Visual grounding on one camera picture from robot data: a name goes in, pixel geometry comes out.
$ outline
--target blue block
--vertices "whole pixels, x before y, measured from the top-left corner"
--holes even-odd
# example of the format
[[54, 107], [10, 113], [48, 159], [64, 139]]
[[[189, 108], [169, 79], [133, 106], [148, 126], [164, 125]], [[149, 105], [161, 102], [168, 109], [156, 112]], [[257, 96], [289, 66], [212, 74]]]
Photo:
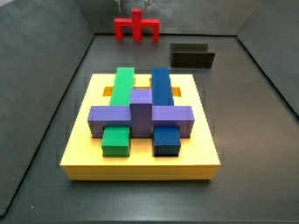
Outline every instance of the blue block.
[[153, 67], [152, 69], [152, 92], [155, 106], [173, 105], [173, 91], [167, 67]]
[[177, 127], [153, 128], [153, 156], [179, 157], [180, 148], [180, 129]]

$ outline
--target yellow block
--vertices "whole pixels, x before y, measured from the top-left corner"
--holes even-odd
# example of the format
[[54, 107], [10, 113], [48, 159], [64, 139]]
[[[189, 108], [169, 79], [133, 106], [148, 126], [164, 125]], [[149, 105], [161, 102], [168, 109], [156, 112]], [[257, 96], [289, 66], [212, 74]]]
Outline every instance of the yellow block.
[[[135, 87], [151, 87], [151, 75], [135, 75]], [[72, 180], [171, 180], [212, 179], [220, 160], [211, 138], [201, 101], [191, 74], [172, 74], [172, 87], [180, 96], [175, 105], [192, 107], [195, 123], [191, 138], [181, 139], [179, 157], [153, 157], [152, 139], [131, 139], [129, 157], [103, 157], [101, 139], [91, 138], [89, 107], [108, 105], [105, 87], [112, 87], [113, 74], [95, 73], [69, 135], [60, 167]]]

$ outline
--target floor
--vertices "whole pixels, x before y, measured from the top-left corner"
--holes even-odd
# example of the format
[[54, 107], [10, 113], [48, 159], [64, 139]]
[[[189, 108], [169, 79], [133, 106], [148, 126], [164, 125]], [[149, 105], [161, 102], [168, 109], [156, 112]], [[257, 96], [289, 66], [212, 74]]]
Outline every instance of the floor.
[[[193, 74], [221, 167], [212, 181], [72, 182], [58, 166], [89, 76], [168, 67], [171, 43], [207, 43], [212, 69]], [[4, 223], [297, 221], [299, 122], [236, 38], [96, 36], [64, 95]]]

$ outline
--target red object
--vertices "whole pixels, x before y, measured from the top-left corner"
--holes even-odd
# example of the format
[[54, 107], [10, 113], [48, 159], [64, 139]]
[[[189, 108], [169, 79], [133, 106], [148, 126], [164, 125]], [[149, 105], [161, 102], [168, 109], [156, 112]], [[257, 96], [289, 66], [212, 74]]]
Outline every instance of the red object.
[[115, 19], [115, 32], [116, 40], [120, 41], [124, 38], [123, 27], [132, 27], [133, 41], [141, 41], [143, 39], [143, 27], [153, 28], [153, 42], [159, 41], [159, 19], [143, 19], [143, 12], [140, 9], [132, 9], [132, 18], [116, 18]]

